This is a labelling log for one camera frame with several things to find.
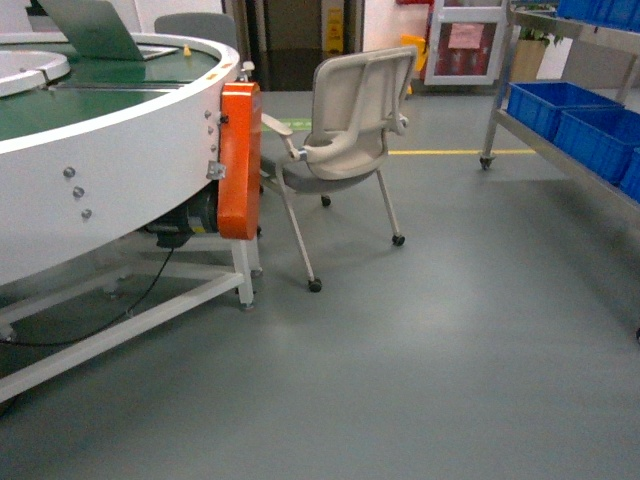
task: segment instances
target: white cabinet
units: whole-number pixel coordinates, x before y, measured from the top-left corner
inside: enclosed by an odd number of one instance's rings
[[[436,0],[426,85],[491,85],[500,69],[507,0]]]

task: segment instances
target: white conveyor frame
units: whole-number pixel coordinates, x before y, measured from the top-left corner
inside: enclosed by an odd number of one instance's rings
[[[209,182],[208,165],[216,160],[213,152],[218,151],[221,91],[239,75],[237,52],[194,38],[133,36],[145,44],[182,47],[188,43],[192,50],[210,54],[219,62],[195,81],[134,107],[0,142],[0,286],[38,278],[41,272],[46,275],[53,267],[106,245],[126,245],[139,236],[131,232]],[[64,41],[59,33],[0,35],[0,48],[2,44]],[[71,177],[64,175],[68,168],[73,169]],[[75,187],[85,194],[75,197]],[[0,402],[226,291],[237,288],[240,304],[252,307],[251,276],[261,271],[255,238],[225,240],[202,235],[185,247],[230,250],[233,266],[169,262],[163,276],[203,283],[0,379]],[[0,309],[0,335],[11,335],[12,323],[95,288],[111,286],[123,276],[155,275],[160,265],[136,256],[9,305]]]

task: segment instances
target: yellow caution sign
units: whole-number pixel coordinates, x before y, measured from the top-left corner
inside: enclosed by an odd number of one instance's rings
[[[344,20],[341,8],[330,8],[327,16],[325,51],[333,54],[344,52]]]

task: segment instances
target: chair armrest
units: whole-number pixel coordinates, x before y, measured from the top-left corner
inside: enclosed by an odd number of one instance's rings
[[[300,152],[296,149],[296,147],[293,145],[293,142],[291,141],[291,135],[293,135],[293,130],[291,130],[291,128],[287,127],[280,120],[273,118],[271,115],[267,115],[266,113],[262,114],[262,123],[276,132],[278,135],[280,135],[282,143],[284,143],[289,156],[294,161],[300,160]]]

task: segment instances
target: shelf caster wheel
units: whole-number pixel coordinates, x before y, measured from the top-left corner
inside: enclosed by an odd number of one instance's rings
[[[480,157],[480,166],[483,170],[489,170],[494,157]]]
[[[391,239],[391,241],[396,247],[400,247],[404,245],[404,240],[405,240],[404,235],[394,235],[393,238]]]
[[[319,278],[314,278],[313,280],[309,280],[309,291],[313,293],[318,293],[322,290],[322,282]]]

